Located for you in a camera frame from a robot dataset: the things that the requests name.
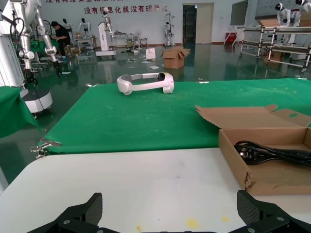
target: table surface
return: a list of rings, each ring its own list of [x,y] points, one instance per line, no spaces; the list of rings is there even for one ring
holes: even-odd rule
[[[300,79],[176,82],[174,92],[136,91],[117,84],[90,88],[45,135],[62,143],[59,154],[218,147],[219,128],[197,112],[201,107],[277,104],[311,116],[311,82]]]
[[[29,164],[0,196],[1,232],[26,233],[101,192],[100,227],[226,233],[244,226],[239,188],[218,148],[48,156]],[[311,223],[311,195],[256,199]]]

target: yellow stain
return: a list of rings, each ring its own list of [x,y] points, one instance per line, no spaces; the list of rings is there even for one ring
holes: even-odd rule
[[[136,229],[137,229],[137,231],[138,231],[139,233],[141,233],[141,232],[142,232],[142,230],[141,230],[141,226],[136,226]]]
[[[229,219],[226,216],[222,217],[222,222],[229,222]]]
[[[199,228],[199,223],[197,220],[193,218],[188,218],[187,219],[187,226],[191,229],[198,229]]]

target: door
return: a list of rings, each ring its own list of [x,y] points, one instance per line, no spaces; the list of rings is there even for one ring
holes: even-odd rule
[[[196,44],[209,44],[212,42],[213,3],[198,4],[196,14]]]

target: doorway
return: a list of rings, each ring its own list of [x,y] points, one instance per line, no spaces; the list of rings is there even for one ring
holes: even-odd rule
[[[183,43],[212,42],[214,3],[183,4]]]
[[[183,5],[183,44],[195,43],[196,5]]]
[[[196,44],[212,43],[213,3],[198,4],[196,19]]]

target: green floor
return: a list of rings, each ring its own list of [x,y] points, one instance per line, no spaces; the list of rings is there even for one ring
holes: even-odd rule
[[[40,114],[37,118],[43,133],[47,133],[68,109],[89,88],[86,84],[116,83],[122,74],[137,74],[147,72],[166,71],[174,76],[176,82],[222,81],[222,80],[247,80],[247,79],[275,79],[285,77],[298,77],[300,69],[287,65],[271,64],[268,67],[262,61],[256,65],[256,58],[244,55],[239,62],[240,47],[235,52],[231,46],[224,49],[220,45],[187,46],[191,54],[186,58],[185,67],[179,70],[169,70],[162,67],[163,59],[160,58],[163,48],[156,47],[157,59],[148,64],[141,63],[142,55],[131,55],[118,49],[115,61],[98,61],[94,55],[86,60],[77,60],[63,64],[63,71],[71,74],[58,78],[53,68],[48,72],[39,71],[37,78],[40,88],[51,90],[52,108]],[[152,70],[149,66],[160,67]],[[301,77],[309,77],[309,71]],[[0,167],[9,183],[34,160],[35,154],[30,152],[30,147],[37,144],[42,136],[39,131],[26,126],[19,132],[0,139]]]

